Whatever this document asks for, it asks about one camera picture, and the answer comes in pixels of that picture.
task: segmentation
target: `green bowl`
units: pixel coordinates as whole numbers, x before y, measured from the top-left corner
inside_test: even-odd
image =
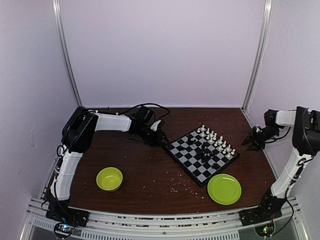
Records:
[[[121,171],[115,167],[104,168],[96,176],[98,187],[107,192],[117,191],[121,186],[122,180]]]
[[[241,185],[228,174],[218,174],[210,179],[207,190],[210,198],[221,205],[231,205],[241,197]]]

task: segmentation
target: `chessboard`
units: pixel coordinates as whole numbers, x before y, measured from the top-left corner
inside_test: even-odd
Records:
[[[163,148],[200,187],[240,156],[223,136],[204,125]]]

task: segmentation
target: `vertical metal post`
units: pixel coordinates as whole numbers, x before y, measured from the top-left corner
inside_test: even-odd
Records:
[[[60,43],[61,43],[61,48],[62,48],[62,53],[63,53],[64,64],[65,64],[66,72],[67,72],[69,82],[71,85],[71,89],[73,92],[73,96],[75,98],[76,104],[78,106],[82,106],[82,102],[80,99],[79,91],[77,88],[77,84],[75,81],[75,77],[74,77],[74,73],[73,73],[73,70],[71,67],[70,57],[69,57],[69,53],[68,53],[65,31],[64,31],[62,15],[61,15],[61,10],[60,10],[60,0],[52,0],[52,4],[53,4],[53,12],[54,12],[54,16],[55,16],[55,21],[56,21],[56,25],[57,25],[58,33],[59,33],[59,37],[60,37]]]
[[[244,98],[244,102],[242,105],[242,110],[245,113],[248,113],[250,101],[251,101],[253,94],[254,94],[255,84],[256,84],[258,77],[259,77],[259,72],[260,72],[260,68],[261,68],[261,61],[262,61],[264,51],[266,49],[268,32],[269,32],[269,28],[270,28],[272,6],[273,6],[273,0],[265,0],[258,48],[256,51],[256,56],[255,56],[255,60],[254,60],[254,65],[253,65],[253,69],[252,69],[252,74],[251,74],[249,86],[248,86],[248,89],[247,89],[247,92],[246,92],[246,95]]]

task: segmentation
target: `white wall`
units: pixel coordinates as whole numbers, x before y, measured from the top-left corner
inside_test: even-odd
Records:
[[[289,110],[302,106],[320,111],[319,93],[320,1],[277,0],[249,120],[264,126],[263,114],[268,109]],[[267,145],[266,152],[278,174],[284,169],[291,149],[291,135]],[[319,183],[320,158],[317,156],[293,190],[312,240],[319,239]]]
[[[0,3],[0,239],[17,239],[76,108],[51,1]]]
[[[240,107],[264,0],[68,0],[61,12],[87,107]]]

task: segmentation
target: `wooden table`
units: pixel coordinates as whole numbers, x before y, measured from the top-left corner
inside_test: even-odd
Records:
[[[161,111],[156,109],[157,116]],[[242,186],[238,202],[223,206],[212,201],[207,186],[200,188],[162,148],[130,140],[140,139],[126,132],[99,131],[76,169],[69,206],[126,214],[186,214],[258,205],[275,177],[262,151],[246,151],[247,146],[241,146],[250,126],[240,109],[172,108],[164,120],[162,129],[171,141],[205,124],[240,153],[223,171]],[[98,172],[106,167],[123,173],[122,186],[116,192],[103,191],[96,184]]]

